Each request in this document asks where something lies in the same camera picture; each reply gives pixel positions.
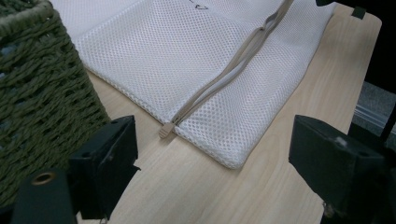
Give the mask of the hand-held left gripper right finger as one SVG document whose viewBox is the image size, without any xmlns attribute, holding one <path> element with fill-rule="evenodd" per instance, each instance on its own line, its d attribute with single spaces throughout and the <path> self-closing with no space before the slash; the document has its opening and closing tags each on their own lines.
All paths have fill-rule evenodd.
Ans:
<svg viewBox="0 0 396 224">
<path fill-rule="evenodd" d="M 334 215 L 371 218 L 382 201 L 384 156 L 322 120 L 294 117 L 289 162 Z"/>
</svg>

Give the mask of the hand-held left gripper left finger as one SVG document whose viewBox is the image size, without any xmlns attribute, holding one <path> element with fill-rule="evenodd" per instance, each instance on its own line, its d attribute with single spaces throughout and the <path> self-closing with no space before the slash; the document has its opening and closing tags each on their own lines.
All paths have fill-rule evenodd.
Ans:
<svg viewBox="0 0 396 224">
<path fill-rule="evenodd" d="M 109 219 L 138 171 L 135 120 L 110 121 L 69 158 L 75 209 L 84 219 Z"/>
</svg>

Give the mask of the white mesh laundry bag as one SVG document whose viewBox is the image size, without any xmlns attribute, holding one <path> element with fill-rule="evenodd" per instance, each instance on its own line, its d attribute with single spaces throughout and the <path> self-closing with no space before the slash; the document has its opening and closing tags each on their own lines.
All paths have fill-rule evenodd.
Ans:
<svg viewBox="0 0 396 224">
<path fill-rule="evenodd" d="M 332 6 L 316 0 L 50 0 L 84 65 L 237 169 L 297 88 Z"/>
</svg>

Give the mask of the green woven basket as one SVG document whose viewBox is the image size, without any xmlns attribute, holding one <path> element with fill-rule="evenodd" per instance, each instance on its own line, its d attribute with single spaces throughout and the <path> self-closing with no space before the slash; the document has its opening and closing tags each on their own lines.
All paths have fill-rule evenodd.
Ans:
<svg viewBox="0 0 396 224">
<path fill-rule="evenodd" d="M 50 0 L 0 0 L 0 208 L 108 120 Z"/>
</svg>

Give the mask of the dark tape strip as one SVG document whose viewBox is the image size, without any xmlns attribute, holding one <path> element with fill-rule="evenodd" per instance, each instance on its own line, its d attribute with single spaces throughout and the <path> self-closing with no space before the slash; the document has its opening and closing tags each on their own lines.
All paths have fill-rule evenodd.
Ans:
<svg viewBox="0 0 396 224">
<path fill-rule="evenodd" d="M 362 20 L 366 14 L 364 7 L 354 7 L 351 16 Z"/>
</svg>

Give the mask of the metal floor rail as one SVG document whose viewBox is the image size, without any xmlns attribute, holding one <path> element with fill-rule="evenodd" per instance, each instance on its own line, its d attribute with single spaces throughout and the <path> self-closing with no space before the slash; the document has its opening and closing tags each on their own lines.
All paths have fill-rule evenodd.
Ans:
<svg viewBox="0 0 396 224">
<path fill-rule="evenodd" d="M 389 106 L 377 108 L 368 105 L 357 105 L 352 120 L 380 135 L 389 121 L 391 112 L 392 108 Z"/>
</svg>

